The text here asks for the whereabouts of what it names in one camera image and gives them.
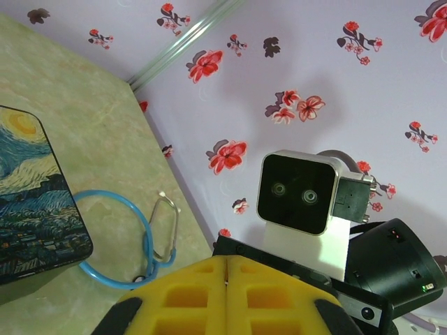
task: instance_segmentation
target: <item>black cylinder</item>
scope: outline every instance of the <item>black cylinder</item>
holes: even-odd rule
[[[398,218],[350,240],[345,281],[387,298],[393,318],[433,302],[447,286],[430,252]]]

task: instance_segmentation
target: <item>black screen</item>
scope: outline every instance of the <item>black screen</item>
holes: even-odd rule
[[[324,232],[330,214],[334,182],[335,170],[328,164],[269,155],[264,160],[261,176],[259,216],[319,235]],[[306,191],[316,195],[316,201],[306,202]]]

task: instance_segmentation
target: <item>yellow foam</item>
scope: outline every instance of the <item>yellow foam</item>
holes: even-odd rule
[[[314,301],[331,294],[242,256],[214,256],[137,290],[126,335],[329,335]]]

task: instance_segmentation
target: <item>camera lens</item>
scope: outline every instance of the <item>camera lens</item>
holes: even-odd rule
[[[316,196],[315,191],[307,190],[302,193],[302,199],[306,204],[314,204],[317,201],[318,197]]]
[[[281,197],[286,193],[286,187],[281,183],[276,183],[272,187],[272,193],[277,197]]]
[[[374,319],[374,312],[370,307],[365,307],[362,309],[362,317],[366,320]]]

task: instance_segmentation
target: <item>marble countertop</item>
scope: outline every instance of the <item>marble countertop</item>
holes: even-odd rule
[[[114,191],[149,217],[164,191],[182,211],[177,260],[160,275],[211,256],[128,84],[5,15],[0,31],[0,104],[41,120],[72,193]],[[143,228],[133,213],[103,198],[78,206],[94,242],[90,264],[121,281],[141,274]],[[172,219],[167,205],[155,219],[160,253]],[[123,294],[72,267],[37,292],[1,305],[0,334],[90,334]]]

